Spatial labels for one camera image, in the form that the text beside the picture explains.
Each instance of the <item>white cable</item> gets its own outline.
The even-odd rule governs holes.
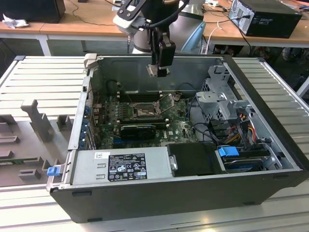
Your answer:
[[[217,26],[218,26],[218,27],[216,27],[214,30],[212,30],[211,34],[209,35],[208,42],[207,42],[207,45],[206,45],[206,52],[205,52],[206,55],[207,55],[207,53],[208,53],[209,42],[210,42],[210,40],[211,40],[211,36],[212,36],[212,34],[214,33],[214,31],[217,30],[217,29],[223,30],[223,28],[219,26],[219,21],[217,22]]]

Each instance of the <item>paper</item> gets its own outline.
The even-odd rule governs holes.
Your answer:
[[[18,20],[11,19],[11,18],[5,16],[4,14],[3,14],[3,19],[4,20],[2,20],[2,23],[4,23],[9,28],[15,29],[15,28],[21,28],[21,27],[29,26],[27,21],[24,20],[24,19],[18,19]]]

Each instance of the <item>green circuit board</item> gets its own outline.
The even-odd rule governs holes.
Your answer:
[[[138,109],[139,107],[147,110],[142,111]],[[196,135],[186,118],[185,109],[185,99],[177,99],[172,102],[170,96],[163,97],[159,102],[159,107],[156,102],[119,102],[117,98],[110,97],[104,103],[105,121],[98,125],[100,149],[157,147],[170,143],[197,142]],[[140,124],[144,124],[142,120],[148,121],[150,118],[168,119],[168,122],[151,123],[156,125],[154,139],[124,141],[121,138],[120,128],[126,125],[126,120],[136,119]]]

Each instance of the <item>metal bracket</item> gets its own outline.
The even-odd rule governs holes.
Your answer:
[[[51,135],[48,129],[51,127],[45,114],[41,115],[38,111],[38,101],[37,100],[25,100],[21,105],[22,111],[25,111],[30,119],[31,126],[34,131],[38,132],[39,137],[43,142],[48,142],[51,139]]]
[[[98,58],[96,53],[88,53],[84,58],[84,66],[85,69],[91,69],[93,67],[98,66]]]

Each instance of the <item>floor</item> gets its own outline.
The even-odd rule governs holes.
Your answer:
[[[16,55],[43,56],[40,44],[37,40],[3,39],[0,42],[0,75],[8,67]],[[50,49],[54,56],[83,56],[80,41],[49,41]],[[87,41],[88,52],[101,55],[121,55],[126,54],[126,42],[110,41]],[[274,70],[291,86],[294,87],[301,73],[309,69],[309,62],[299,64],[297,62],[286,62],[282,56],[272,65]]]

